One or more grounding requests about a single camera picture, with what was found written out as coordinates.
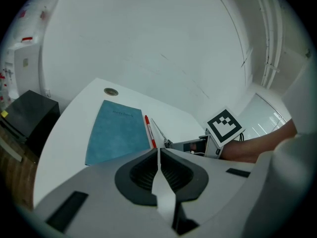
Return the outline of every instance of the red pen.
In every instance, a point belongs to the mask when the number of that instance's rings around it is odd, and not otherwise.
[[[149,134],[150,134],[150,138],[152,140],[153,147],[156,148],[157,145],[155,144],[155,140],[154,140],[154,136],[153,136],[153,133],[152,133],[152,130],[151,130],[150,121],[149,121],[148,116],[145,116],[145,122],[147,123],[148,131],[149,131]]]

